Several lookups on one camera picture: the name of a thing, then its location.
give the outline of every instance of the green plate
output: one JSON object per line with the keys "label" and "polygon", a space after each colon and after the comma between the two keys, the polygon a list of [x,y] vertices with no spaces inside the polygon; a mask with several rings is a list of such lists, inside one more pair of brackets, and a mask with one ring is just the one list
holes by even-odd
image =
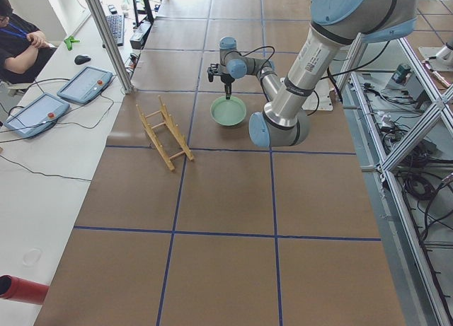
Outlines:
{"label": "green plate", "polygon": [[231,96],[229,100],[225,96],[221,96],[211,104],[211,116],[222,126],[234,126],[241,123],[246,115],[246,105],[236,96]]}

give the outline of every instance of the metal frame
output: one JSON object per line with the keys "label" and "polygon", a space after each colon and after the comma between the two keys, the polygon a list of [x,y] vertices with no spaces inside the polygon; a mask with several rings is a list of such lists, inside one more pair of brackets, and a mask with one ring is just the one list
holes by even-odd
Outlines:
{"label": "metal frame", "polygon": [[127,73],[126,68],[122,62],[120,51],[118,50],[116,42],[114,41],[112,33],[110,32],[110,29],[108,27],[101,3],[99,0],[86,0],[86,3],[88,4],[88,8],[93,15],[96,27],[98,27],[99,34],[102,37],[102,41],[105,44],[108,56],[110,57],[113,68],[115,69],[115,72],[122,84],[122,87],[125,90],[125,93],[131,93],[134,86],[130,81],[129,74]]}
{"label": "metal frame", "polygon": [[[351,51],[348,54],[348,66],[344,66],[342,71],[355,68],[360,59],[362,58],[363,52],[365,51],[366,45],[360,42],[361,37],[357,36],[356,41],[351,46]],[[445,94],[441,94],[435,87],[431,78],[423,65],[418,60],[415,52],[412,50],[408,41],[405,38],[398,40],[401,49],[410,60],[413,71],[419,78],[422,86],[430,96],[432,105],[425,111],[422,117],[414,125],[414,127],[404,136],[400,144],[391,151],[389,155],[386,155],[384,147],[382,146],[379,132],[372,120],[371,112],[369,111],[366,97],[361,90],[359,79],[356,73],[351,73],[350,78],[355,88],[357,98],[360,103],[360,107],[365,115],[365,122],[367,128],[372,137],[373,144],[377,150],[379,157],[380,170],[382,171],[382,180],[386,180],[389,184],[392,197],[398,208],[398,214],[403,224],[406,236],[408,238],[409,245],[411,247],[415,263],[420,272],[421,278],[425,285],[425,289],[430,298],[432,309],[435,312],[435,317],[441,326],[448,326],[450,324],[449,313],[444,306],[439,291],[436,288],[435,278],[431,275],[430,264],[425,256],[425,253],[419,245],[418,236],[415,232],[413,222],[411,219],[411,213],[406,207],[401,190],[397,179],[391,172],[411,151],[412,149],[422,141],[426,134],[440,121],[442,120],[448,128],[450,134],[453,136],[453,113],[447,103],[450,103],[453,99],[453,87],[450,87]],[[342,75],[343,77],[339,80],[342,81],[341,88],[345,85],[345,81],[348,78],[348,74]]]}

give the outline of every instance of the green toy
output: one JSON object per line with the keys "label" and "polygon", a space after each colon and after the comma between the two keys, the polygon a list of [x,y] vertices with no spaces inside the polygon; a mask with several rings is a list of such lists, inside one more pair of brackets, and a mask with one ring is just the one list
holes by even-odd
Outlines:
{"label": "green toy", "polygon": [[68,48],[69,51],[72,50],[72,43],[78,43],[80,42],[79,40],[76,40],[74,36],[69,36],[68,38],[64,39],[64,43],[66,43],[66,47]]}

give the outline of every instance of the black mouse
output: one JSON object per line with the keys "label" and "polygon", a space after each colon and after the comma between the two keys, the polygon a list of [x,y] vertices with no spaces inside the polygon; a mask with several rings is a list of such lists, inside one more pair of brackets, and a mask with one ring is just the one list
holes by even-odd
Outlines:
{"label": "black mouse", "polygon": [[75,64],[83,64],[88,61],[91,61],[91,57],[89,57],[88,55],[77,55],[74,59]]}

